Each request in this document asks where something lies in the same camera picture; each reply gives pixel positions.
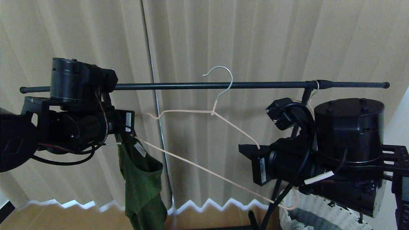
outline bolt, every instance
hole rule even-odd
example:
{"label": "bolt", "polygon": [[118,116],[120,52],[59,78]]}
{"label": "bolt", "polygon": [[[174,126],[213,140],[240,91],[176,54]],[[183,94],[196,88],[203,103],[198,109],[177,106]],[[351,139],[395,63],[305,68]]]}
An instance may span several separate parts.
{"label": "bolt", "polygon": [[366,113],[366,112],[368,112],[369,111],[369,108],[367,107],[367,106],[363,106],[362,108],[361,108],[361,112],[363,112],[363,113]]}

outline tiled floor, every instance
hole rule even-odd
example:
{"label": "tiled floor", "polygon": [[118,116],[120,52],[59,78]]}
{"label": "tiled floor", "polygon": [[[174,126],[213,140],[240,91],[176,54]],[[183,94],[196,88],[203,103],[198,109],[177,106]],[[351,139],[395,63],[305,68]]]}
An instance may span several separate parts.
{"label": "tiled floor", "polygon": [[[253,210],[260,222],[265,210],[250,205],[242,210],[229,203],[222,211],[212,204],[207,204],[202,212],[197,207],[188,206],[181,213],[173,212],[167,218],[165,229],[198,229],[238,225],[249,225],[248,210]],[[269,229],[277,229],[278,215],[270,220]],[[83,208],[76,204],[63,207],[56,201],[30,202],[15,209],[0,224],[0,230],[77,230],[77,229],[132,229],[124,210],[116,204],[105,205],[103,209],[95,206]]]}

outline white basket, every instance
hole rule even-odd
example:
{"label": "white basket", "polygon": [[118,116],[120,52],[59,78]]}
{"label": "white basket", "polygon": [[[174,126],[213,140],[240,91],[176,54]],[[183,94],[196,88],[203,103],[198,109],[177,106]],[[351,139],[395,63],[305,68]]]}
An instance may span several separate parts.
{"label": "white basket", "polygon": [[[280,225],[283,230],[289,230],[291,217],[314,227],[314,230],[373,230],[365,221],[358,223],[359,217],[352,212],[337,205],[329,206],[329,200],[296,192],[300,197],[297,208],[290,211],[280,208]],[[294,192],[291,190],[281,204],[290,207],[294,201]]]}

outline sticker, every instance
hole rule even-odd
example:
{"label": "sticker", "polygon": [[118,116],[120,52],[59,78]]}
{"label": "sticker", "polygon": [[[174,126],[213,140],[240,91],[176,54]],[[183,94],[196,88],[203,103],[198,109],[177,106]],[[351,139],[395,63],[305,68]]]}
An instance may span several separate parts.
{"label": "sticker", "polygon": [[143,156],[146,157],[146,150],[145,148],[141,145],[141,143],[137,142],[134,147],[138,150],[138,152]]}
{"label": "sticker", "polygon": [[261,182],[264,183],[267,180],[267,178],[265,176],[264,158],[260,159],[260,170],[261,170]]}
{"label": "sticker", "polygon": [[[131,126],[131,118],[132,118],[132,114],[131,113],[126,113],[126,122],[125,122],[125,124],[127,126],[129,126],[129,127]],[[125,131],[130,132],[130,128],[126,127]]]}

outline barcode sticker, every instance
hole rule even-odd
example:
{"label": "barcode sticker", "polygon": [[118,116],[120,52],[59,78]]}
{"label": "barcode sticker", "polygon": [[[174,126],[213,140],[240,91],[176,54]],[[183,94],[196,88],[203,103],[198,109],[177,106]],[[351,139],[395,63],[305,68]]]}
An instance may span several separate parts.
{"label": "barcode sticker", "polygon": [[260,159],[260,170],[261,170],[261,182],[264,183],[267,180],[267,178],[265,176],[264,158]]}
{"label": "barcode sticker", "polygon": [[[131,119],[132,119],[132,114],[131,113],[126,113],[126,121],[125,121],[125,124],[127,125],[127,126],[131,126]],[[128,127],[126,127],[125,128],[125,131],[126,132],[130,132],[130,128],[128,128]]]}
{"label": "barcode sticker", "polygon": [[146,150],[145,148],[139,143],[137,142],[134,147],[138,150],[138,152],[143,156],[146,157]]}

